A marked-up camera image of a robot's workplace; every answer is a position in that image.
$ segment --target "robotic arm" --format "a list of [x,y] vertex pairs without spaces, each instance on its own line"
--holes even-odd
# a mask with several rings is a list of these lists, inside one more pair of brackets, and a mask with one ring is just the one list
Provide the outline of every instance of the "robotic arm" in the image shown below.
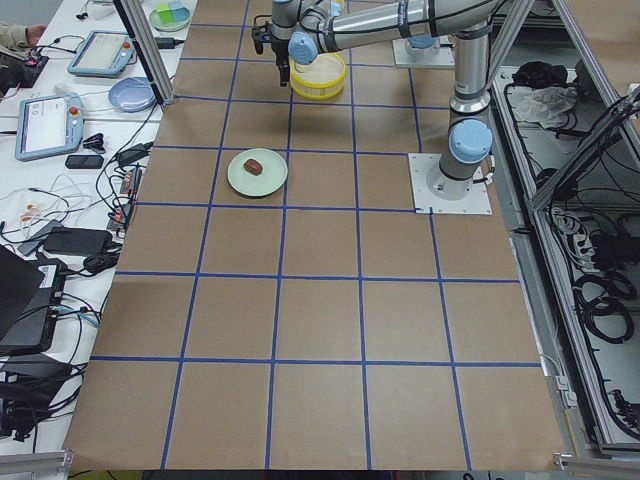
[[455,34],[449,151],[442,156],[439,171],[428,180],[436,195],[455,200],[469,190],[473,174],[493,142],[483,117],[490,102],[490,17],[500,3],[400,0],[341,15],[340,5],[332,0],[273,0],[271,23],[254,25],[253,39],[258,53],[262,53],[263,43],[271,44],[280,69],[280,84],[285,86],[289,81],[289,57],[308,65],[320,53],[417,35]]

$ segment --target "white table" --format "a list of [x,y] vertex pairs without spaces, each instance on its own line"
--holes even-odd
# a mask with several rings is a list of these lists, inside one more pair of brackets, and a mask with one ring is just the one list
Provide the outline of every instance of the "white table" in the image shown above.
[[[14,129],[15,122],[15,119],[0,119],[0,130]],[[89,121],[85,123],[85,134],[89,136],[101,132],[105,135],[107,152],[104,154],[104,157],[105,160],[108,160],[140,125],[140,123],[135,122]],[[157,130],[157,123],[148,123],[142,128],[133,143],[152,141],[156,136]],[[54,179],[58,177],[58,175],[64,174],[73,180],[83,193],[92,195],[95,200],[98,200],[95,192],[97,170],[68,170],[64,166],[66,155],[58,155],[33,160],[31,162],[20,162],[14,158],[14,148],[14,136],[0,136],[0,171],[2,172],[3,179],[0,182],[0,198],[6,197],[13,191],[28,187],[39,187],[43,190],[49,190]],[[61,187],[67,185],[72,186],[69,178],[60,178],[58,185]],[[103,180],[101,182],[101,191],[106,192],[107,190],[106,180]],[[75,192],[75,187],[70,187],[58,193],[63,195],[73,192]],[[6,221],[6,231],[13,230],[18,226],[18,216],[25,210],[27,203],[50,204],[53,200],[52,197],[44,194],[28,191],[16,192],[9,198],[0,200],[0,212],[2,212],[0,214],[0,220]],[[87,199],[84,205],[88,205],[93,201],[94,200]],[[64,225],[69,227],[79,226],[82,228],[104,229],[108,221],[107,213],[107,207],[103,203],[100,203],[89,209],[86,214],[83,214],[80,221],[77,222],[77,225],[76,220],[79,218],[81,212],[70,215],[69,218],[64,221]],[[37,231],[41,225],[35,226],[34,230]],[[22,239],[19,233],[7,236],[12,240]],[[59,256],[58,258],[72,269],[79,270],[82,268],[83,257]],[[115,269],[107,270],[93,278],[69,277],[64,291],[86,300],[94,308],[98,309],[111,287],[114,270]],[[79,302],[70,298],[63,298],[63,303],[76,307],[81,305]],[[59,321],[56,325],[52,346],[46,351],[46,354],[56,360],[68,362],[71,352],[76,345],[78,333],[78,321],[75,317]],[[83,324],[78,352],[73,358],[74,364],[87,362],[89,360],[95,335],[96,329],[85,322]],[[79,385],[79,382],[79,379],[66,382],[54,401],[68,397]],[[65,411],[72,411],[72,408],[68,407]],[[70,421],[71,416],[67,416],[52,422],[41,422],[38,426],[37,451],[47,452],[59,450],[64,442]],[[27,440],[25,443],[13,441],[11,438],[2,439],[0,440],[0,455],[31,453],[33,448],[31,442],[32,439]]]
[[[161,0],[147,0],[144,2],[143,9],[147,17],[161,3],[163,3]],[[184,0],[182,3],[193,12],[197,0]],[[54,39],[64,35],[86,37],[92,30],[125,31],[117,13],[103,19],[95,19],[89,16],[86,20],[78,20],[76,14],[82,10],[84,4],[85,0],[64,1],[49,23],[39,44],[51,44]],[[97,7],[97,5],[94,2],[89,4],[90,8],[92,6],[94,8],[104,8]],[[152,31],[158,37],[168,36],[184,40],[188,33],[188,27],[177,32],[158,32],[153,28]],[[62,38],[56,46],[73,50],[79,42],[80,39],[74,37]],[[120,80],[127,77],[146,76],[140,61],[136,61],[133,65],[128,65],[117,78],[78,77],[67,72],[67,66],[73,58],[73,54],[53,49],[45,49],[43,54],[50,57],[49,63],[44,68],[34,87],[20,89],[15,96],[11,96],[15,93],[14,91],[9,91],[7,97],[11,97],[0,103],[0,117],[17,117],[22,100],[54,95],[56,85],[61,87],[62,90],[72,91],[82,96],[86,108],[85,118],[87,119],[143,121],[147,117],[146,111],[124,113],[116,110],[111,106],[107,98],[109,89]],[[182,54],[182,46],[179,45],[172,50],[161,50],[160,54],[169,76],[175,75]],[[161,118],[162,111],[157,109],[150,121],[159,122]]]

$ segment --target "tablet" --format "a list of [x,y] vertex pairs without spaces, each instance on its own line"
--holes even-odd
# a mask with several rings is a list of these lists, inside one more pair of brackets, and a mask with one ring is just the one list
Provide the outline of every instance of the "tablet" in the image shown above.
[[84,125],[83,108],[75,93],[20,102],[16,159],[25,162],[78,150]]
[[126,33],[93,30],[78,47],[67,71],[80,77],[114,78],[125,69],[133,52]]

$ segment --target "brown food item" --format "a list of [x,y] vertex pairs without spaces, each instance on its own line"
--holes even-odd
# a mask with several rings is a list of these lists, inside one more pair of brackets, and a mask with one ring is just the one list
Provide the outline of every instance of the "brown food item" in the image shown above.
[[252,175],[260,175],[262,173],[262,165],[255,158],[250,158],[244,162],[243,167]]

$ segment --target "yellow bowl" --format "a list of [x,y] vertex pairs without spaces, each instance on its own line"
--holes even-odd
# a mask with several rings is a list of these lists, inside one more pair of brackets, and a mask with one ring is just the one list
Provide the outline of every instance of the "yellow bowl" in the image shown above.
[[311,65],[291,60],[291,88],[308,100],[328,100],[344,88],[347,64],[337,53],[319,55]]

